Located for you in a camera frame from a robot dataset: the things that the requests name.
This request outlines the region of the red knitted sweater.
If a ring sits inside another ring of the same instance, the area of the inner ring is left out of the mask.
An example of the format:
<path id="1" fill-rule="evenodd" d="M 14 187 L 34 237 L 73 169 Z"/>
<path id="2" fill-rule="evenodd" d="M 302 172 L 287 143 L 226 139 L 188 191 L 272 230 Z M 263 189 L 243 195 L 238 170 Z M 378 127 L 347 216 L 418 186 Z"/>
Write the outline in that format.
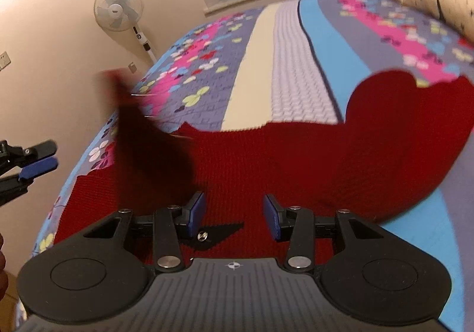
<path id="1" fill-rule="evenodd" d="M 208 237 L 185 259 L 284 257 L 264 219 L 264 196 L 318 216 L 347 209 L 371 222 L 405 212 L 442 182 L 473 130 L 467 77 L 426 88 L 401 70 L 374 74 L 336 125 L 270 122 L 237 131 L 174 133 L 147 119 L 118 70 L 107 71 L 118 109 L 104 168 L 80 176 L 63 210 L 62 241 L 121 208 L 138 216 L 183 205 L 202 191 Z"/>

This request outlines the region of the white standing fan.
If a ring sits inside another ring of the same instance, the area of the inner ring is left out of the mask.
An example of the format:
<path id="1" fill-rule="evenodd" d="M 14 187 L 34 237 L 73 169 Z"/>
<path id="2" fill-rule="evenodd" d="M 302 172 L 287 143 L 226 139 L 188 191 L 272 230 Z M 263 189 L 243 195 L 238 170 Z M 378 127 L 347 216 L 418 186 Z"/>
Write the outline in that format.
<path id="1" fill-rule="evenodd" d="M 113 33 L 133 31 L 151 61 L 153 63 L 158 61 L 149 39 L 139 26 L 144 11 L 143 0 L 95 0 L 93 11 L 96 23 L 102 29 Z"/>

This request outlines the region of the wall socket plate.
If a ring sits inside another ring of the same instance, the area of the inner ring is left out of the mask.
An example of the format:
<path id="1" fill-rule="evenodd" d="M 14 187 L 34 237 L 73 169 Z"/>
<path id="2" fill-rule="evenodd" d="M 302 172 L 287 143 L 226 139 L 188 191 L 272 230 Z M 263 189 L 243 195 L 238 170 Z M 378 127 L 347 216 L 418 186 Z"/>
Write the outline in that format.
<path id="1" fill-rule="evenodd" d="M 128 67 L 129 67 L 129 71 L 130 71 L 132 74 L 134 74 L 134 73 L 137 71 L 137 67 L 136 67 L 136 65 L 135 65 L 133 62 L 131 62 L 131 63 L 128 65 Z"/>

